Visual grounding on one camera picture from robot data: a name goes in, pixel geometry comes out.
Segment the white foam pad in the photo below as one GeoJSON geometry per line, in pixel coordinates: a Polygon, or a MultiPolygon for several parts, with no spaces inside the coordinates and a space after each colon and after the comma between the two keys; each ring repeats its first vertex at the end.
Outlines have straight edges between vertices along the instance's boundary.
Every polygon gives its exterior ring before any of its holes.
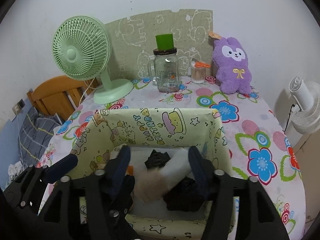
{"type": "MultiPolygon", "coordinates": [[[[145,166],[145,161],[147,157],[150,156],[153,149],[150,147],[136,147],[132,146],[131,151],[131,160],[129,165],[133,167],[133,176],[135,177],[135,184],[138,176],[148,169],[145,166]]],[[[188,152],[185,148],[156,148],[157,151],[164,153],[167,152],[170,158],[173,157],[178,152],[188,152]]],[[[186,177],[194,180],[192,172],[186,177]]],[[[191,202],[183,203],[187,200],[188,197],[194,193],[195,190],[182,190],[182,196],[177,198],[177,204],[174,205],[172,211],[168,210],[166,202],[163,200],[163,196],[151,203],[145,203],[140,200],[134,194],[133,189],[133,208],[130,212],[133,215],[139,217],[149,217],[157,219],[166,219],[166,220],[202,220],[204,218],[204,205],[201,204],[199,208],[195,211],[191,211],[191,202]]]]}

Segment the beige cloth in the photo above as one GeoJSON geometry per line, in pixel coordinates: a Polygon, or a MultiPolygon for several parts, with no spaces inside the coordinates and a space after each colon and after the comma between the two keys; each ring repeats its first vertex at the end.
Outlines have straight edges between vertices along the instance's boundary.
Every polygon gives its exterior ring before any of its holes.
{"type": "Polygon", "coordinates": [[[187,152],[178,152],[161,168],[142,172],[135,184],[134,194],[145,203],[160,199],[191,173],[187,152]]]}

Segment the black plastic bag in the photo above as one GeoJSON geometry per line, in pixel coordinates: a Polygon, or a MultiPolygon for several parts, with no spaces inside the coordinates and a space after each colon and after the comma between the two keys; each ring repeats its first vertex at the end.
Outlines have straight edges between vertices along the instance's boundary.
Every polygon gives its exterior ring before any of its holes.
{"type": "Polygon", "coordinates": [[[148,170],[153,168],[162,168],[170,159],[171,158],[167,152],[161,153],[156,150],[152,150],[144,164],[148,170]]]}

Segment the blue plaid pillow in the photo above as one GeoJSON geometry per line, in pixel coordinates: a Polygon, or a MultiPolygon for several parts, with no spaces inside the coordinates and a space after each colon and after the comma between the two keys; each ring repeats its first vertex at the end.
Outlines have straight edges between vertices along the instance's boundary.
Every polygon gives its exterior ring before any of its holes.
{"type": "Polygon", "coordinates": [[[61,125],[61,119],[57,114],[44,115],[35,107],[29,109],[18,136],[21,162],[25,167],[35,166],[41,160],[54,136],[54,129],[61,125]]]}

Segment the cartoon fabric storage box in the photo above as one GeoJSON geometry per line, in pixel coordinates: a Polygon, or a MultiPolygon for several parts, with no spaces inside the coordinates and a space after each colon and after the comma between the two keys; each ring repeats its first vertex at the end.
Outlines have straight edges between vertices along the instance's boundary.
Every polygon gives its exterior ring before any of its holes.
{"type": "MultiPolygon", "coordinates": [[[[185,148],[195,145],[215,168],[231,173],[231,161],[219,113],[200,108],[132,108],[95,113],[72,147],[78,164],[72,179],[89,176],[115,158],[121,146],[185,148]]],[[[166,220],[139,217],[130,212],[126,220],[144,237],[200,239],[211,202],[204,203],[202,220],[166,220]]]]}

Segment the floral tablecloth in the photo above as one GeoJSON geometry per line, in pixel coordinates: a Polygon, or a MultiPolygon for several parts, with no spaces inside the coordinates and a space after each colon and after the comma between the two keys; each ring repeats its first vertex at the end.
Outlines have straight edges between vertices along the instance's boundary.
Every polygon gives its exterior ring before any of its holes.
{"type": "Polygon", "coordinates": [[[290,239],[301,239],[305,224],[305,191],[293,147],[267,103],[256,91],[248,95],[223,94],[214,77],[202,84],[182,77],[177,92],[161,93],[149,79],[133,80],[127,96],[105,105],[87,98],[54,130],[54,136],[37,163],[53,165],[72,153],[72,147],[95,113],[132,108],[200,108],[219,113],[230,155],[230,175],[256,178],[262,183],[290,239]]]}

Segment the wooden bed headboard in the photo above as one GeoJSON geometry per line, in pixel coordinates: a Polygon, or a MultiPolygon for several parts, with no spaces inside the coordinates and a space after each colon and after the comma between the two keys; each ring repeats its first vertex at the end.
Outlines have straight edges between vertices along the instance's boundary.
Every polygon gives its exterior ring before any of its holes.
{"type": "Polygon", "coordinates": [[[27,92],[31,105],[44,115],[59,115],[67,120],[79,107],[80,101],[99,86],[94,80],[79,81],[65,75],[51,78],[27,92]]]}

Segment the cotton swab jar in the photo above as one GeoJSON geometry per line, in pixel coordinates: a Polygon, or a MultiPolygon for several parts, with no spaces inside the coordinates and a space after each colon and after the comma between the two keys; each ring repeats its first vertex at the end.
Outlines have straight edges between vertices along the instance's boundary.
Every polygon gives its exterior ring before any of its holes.
{"type": "Polygon", "coordinates": [[[191,81],[196,84],[205,82],[207,70],[210,70],[210,64],[197,59],[191,60],[191,81]]]}

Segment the purple bunny plush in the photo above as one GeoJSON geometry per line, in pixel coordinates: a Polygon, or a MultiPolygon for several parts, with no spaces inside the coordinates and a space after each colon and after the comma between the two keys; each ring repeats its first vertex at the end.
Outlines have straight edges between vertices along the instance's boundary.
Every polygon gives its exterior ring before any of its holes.
{"type": "Polygon", "coordinates": [[[233,37],[214,41],[213,62],[217,66],[216,78],[225,94],[250,94],[252,74],[248,57],[240,42],[233,37]]]}

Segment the glass mason jar mug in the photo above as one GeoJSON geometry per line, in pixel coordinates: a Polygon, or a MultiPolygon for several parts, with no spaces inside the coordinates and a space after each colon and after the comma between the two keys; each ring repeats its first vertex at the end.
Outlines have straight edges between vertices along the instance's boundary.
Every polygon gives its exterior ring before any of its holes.
{"type": "Polygon", "coordinates": [[[179,60],[177,48],[153,50],[154,58],[148,62],[150,80],[156,83],[162,93],[177,92],[180,87],[179,60]]]}

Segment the white standing fan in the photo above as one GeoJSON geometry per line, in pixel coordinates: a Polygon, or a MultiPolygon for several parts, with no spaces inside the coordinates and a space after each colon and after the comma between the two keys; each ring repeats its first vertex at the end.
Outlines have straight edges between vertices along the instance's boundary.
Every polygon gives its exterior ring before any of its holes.
{"type": "Polygon", "coordinates": [[[294,145],[319,131],[319,83],[295,76],[281,91],[275,115],[289,141],[294,145]]]}

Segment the green desk fan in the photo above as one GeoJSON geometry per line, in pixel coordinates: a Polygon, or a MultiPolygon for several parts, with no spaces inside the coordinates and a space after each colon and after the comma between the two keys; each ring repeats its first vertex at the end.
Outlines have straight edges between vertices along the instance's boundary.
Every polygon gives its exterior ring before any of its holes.
{"type": "Polygon", "coordinates": [[[101,80],[93,95],[96,104],[117,101],[133,90],[127,79],[110,79],[111,39],[106,26],[96,18],[74,16],[65,20],[54,35],[52,50],[56,65],[71,79],[101,80]]]}

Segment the green plastic cup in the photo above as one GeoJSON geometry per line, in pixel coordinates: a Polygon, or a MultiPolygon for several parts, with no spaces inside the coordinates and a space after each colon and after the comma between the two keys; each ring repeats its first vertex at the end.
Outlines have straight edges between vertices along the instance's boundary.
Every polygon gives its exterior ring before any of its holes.
{"type": "Polygon", "coordinates": [[[171,50],[174,48],[173,34],[156,35],[157,49],[160,51],[171,50]]]}

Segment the green cartoon cardboard panel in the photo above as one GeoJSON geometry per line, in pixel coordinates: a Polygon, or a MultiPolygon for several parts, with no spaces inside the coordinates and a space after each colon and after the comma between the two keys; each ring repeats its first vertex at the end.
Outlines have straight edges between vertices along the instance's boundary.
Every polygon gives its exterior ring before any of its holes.
{"type": "Polygon", "coordinates": [[[138,14],[107,23],[112,54],[108,73],[112,80],[148,77],[148,62],[157,48],[156,36],[171,34],[177,48],[179,74],[188,75],[192,59],[211,63],[213,12],[202,9],[162,10],[138,14]]]}

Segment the wall power socket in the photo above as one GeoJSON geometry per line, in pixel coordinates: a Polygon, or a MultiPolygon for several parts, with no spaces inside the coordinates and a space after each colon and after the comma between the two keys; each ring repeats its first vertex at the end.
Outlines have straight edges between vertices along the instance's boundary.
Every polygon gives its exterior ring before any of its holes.
{"type": "Polygon", "coordinates": [[[23,99],[21,99],[16,105],[12,108],[12,111],[15,113],[15,115],[18,115],[20,111],[25,107],[25,102],[23,99]]]}

